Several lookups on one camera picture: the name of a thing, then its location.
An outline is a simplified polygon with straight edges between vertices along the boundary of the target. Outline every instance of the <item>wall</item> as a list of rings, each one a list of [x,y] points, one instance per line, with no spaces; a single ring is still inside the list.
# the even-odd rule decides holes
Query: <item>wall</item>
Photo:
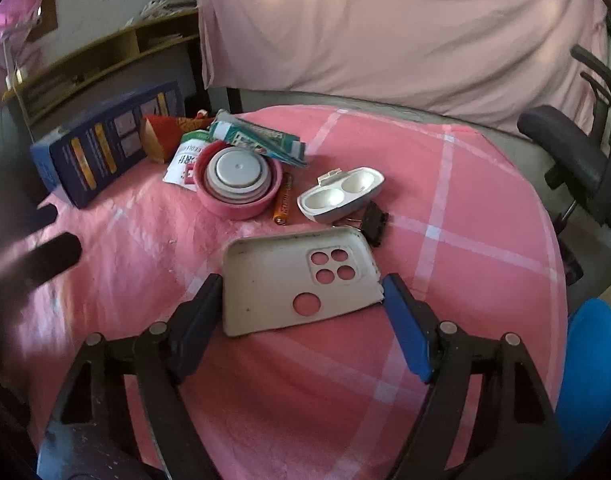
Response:
[[[38,40],[43,63],[51,64],[107,36],[138,15],[151,0],[56,0],[58,28]]]

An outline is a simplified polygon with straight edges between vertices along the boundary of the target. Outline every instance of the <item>orange battery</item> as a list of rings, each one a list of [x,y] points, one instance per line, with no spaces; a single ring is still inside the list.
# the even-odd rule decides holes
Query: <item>orange battery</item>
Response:
[[[292,184],[294,179],[292,174],[285,173],[281,187],[276,194],[276,202],[274,202],[274,214],[272,220],[279,225],[287,224],[287,215],[290,213],[290,197],[292,196]]]

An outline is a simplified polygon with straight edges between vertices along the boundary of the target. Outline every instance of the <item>gray floor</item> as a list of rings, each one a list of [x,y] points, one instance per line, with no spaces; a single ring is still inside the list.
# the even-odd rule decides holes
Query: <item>gray floor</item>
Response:
[[[611,44],[609,65],[611,67]],[[210,98],[215,108],[227,108],[227,99],[223,89],[211,90]],[[301,92],[241,91],[241,101],[245,111],[273,105],[328,104],[421,123],[455,122],[452,118],[411,108]],[[543,180],[543,174],[553,163],[543,150],[532,142],[517,136],[476,124],[473,126],[512,160],[519,171],[535,187],[545,207],[552,215],[567,208],[572,201],[567,191],[565,189],[552,191]],[[563,239],[575,253],[585,271],[583,279],[568,290],[569,310],[573,312],[584,301],[599,296],[611,284],[611,230],[599,227],[585,211],[577,209],[564,231]]]

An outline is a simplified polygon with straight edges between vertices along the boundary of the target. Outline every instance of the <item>wooden shelf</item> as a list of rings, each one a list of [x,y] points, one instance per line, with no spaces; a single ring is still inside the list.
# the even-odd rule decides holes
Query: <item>wooden shelf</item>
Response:
[[[137,23],[68,54],[17,85],[16,92],[32,125],[78,92],[130,63],[197,39],[196,9]],[[15,92],[8,90],[2,100],[5,103],[14,97]]]

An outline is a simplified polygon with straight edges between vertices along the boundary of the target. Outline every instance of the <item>white lid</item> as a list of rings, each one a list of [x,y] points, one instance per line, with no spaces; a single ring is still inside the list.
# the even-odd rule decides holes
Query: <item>white lid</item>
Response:
[[[258,153],[231,146],[210,160],[205,182],[211,194],[223,202],[250,203],[268,191],[271,173],[268,162]]]
[[[261,178],[260,156],[249,150],[225,149],[216,162],[216,176],[228,187],[250,187]]]

